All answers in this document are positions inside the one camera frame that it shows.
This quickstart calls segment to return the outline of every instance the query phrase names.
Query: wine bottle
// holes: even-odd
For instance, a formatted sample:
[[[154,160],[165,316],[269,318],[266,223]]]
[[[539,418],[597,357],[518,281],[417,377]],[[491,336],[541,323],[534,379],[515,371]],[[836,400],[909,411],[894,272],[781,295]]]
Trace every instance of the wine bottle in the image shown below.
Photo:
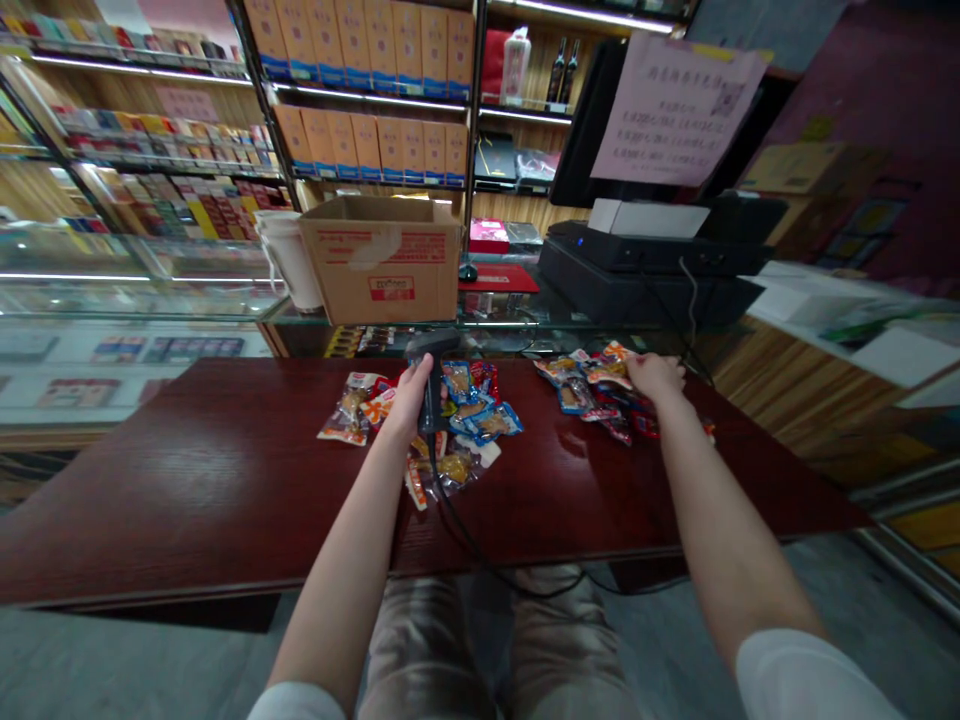
[[[560,96],[557,102],[566,105],[570,102],[570,91],[573,89],[573,76],[577,72],[577,52],[580,50],[580,41],[573,41],[573,52],[570,55],[570,62],[567,63],[567,70],[563,73],[563,84],[560,86]]]
[[[560,95],[560,85],[563,82],[563,65],[566,62],[564,52],[567,49],[567,39],[560,38],[560,54],[553,61],[553,70],[550,71],[550,86],[547,88],[547,102],[557,102]]]

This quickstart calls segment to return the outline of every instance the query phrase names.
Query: dark red table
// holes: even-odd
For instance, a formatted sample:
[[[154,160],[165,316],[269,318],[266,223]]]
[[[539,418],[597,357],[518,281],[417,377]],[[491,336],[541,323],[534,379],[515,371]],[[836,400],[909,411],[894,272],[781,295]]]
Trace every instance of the dark red table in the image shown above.
[[[633,448],[560,413],[529,360],[501,360],[500,389],[526,426],[454,497],[501,566],[677,556],[658,442]],[[316,439],[348,371],[399,360],[201,360],[24,505],[0,520],[0,602],[95,608],[270,593],[299,586],[366,454]],[[687,394],[781,539],[869,518],[709,387]],[[397,478],[398,491],[401,484]],[[474,569],[436,507],[402,490],[392,570]]]

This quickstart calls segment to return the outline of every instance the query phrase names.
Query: hand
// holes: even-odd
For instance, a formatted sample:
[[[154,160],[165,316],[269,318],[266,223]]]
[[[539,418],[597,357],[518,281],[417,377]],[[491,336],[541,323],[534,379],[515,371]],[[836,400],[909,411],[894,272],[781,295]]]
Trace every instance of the hand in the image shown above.
[[[677,357],[660,357],[653,353],[631,355],[627,358],[627,372],[633,386],[654,404],[682,394],[686,385],[683,376],[687,369]]]
[[[397,382],[397,394],[393,398],[390,414],[383,421],[380,434],[390,432],[404,440],[407,445],[417,436],[420,406],[427,387],[427,378],[433,368],[433,356],[427,353],[419,365],[411,365],[403,371]]]

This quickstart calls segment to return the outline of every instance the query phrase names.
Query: forearm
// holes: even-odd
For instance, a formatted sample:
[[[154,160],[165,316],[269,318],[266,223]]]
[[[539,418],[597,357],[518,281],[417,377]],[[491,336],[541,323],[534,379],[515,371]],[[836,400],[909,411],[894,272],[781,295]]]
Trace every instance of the forearm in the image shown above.
[[[313,683],[353,712],[386,584],[407,447],[384,427],[370,448],[307,577],[268,685]]]
[[[657,404],[680,537],[720,655],[733,669],[758,630],[787,627],[820,637],[816,611],[780,545],[679,392]]]

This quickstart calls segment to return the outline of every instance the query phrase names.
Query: white sleeve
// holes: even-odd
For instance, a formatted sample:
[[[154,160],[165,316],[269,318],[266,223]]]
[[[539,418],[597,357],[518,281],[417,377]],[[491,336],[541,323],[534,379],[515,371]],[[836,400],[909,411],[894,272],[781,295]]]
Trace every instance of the white sleeve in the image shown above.
[[[854,662],[798,630],[763,630],[737,652],[750,720],[903,720]]]
[[[347,720],[347,716],[323,688],[285,682],[267,688],[247,720]]]

